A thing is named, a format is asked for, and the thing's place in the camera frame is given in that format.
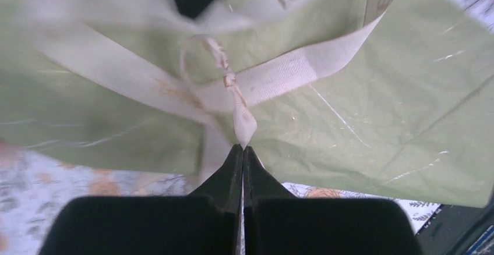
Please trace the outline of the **beige ribbon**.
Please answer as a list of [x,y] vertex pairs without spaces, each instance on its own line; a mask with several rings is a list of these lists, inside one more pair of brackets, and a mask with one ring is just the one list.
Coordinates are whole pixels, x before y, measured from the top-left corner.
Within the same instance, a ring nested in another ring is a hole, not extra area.
[[51,61],[143,105],[203,124],[200,177],[227,149],[217,114],[246,146],[252,107],[336,73],[393,0],[214,0],[197,18],[174,0],[27,0]]

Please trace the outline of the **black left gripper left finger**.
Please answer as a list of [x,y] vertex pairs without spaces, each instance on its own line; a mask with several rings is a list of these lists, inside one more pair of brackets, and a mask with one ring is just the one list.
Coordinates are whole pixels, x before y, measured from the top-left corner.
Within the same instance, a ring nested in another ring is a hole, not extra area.
[[243,150],[186,196],[79,197],[40,254],[237,254]]

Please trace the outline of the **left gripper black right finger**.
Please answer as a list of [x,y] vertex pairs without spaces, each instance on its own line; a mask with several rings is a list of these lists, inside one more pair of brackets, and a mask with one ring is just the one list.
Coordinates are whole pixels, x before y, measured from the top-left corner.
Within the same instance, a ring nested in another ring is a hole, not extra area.
[[421,254],[401,207],[386,199],[300,198],[243,157],[246,254]]

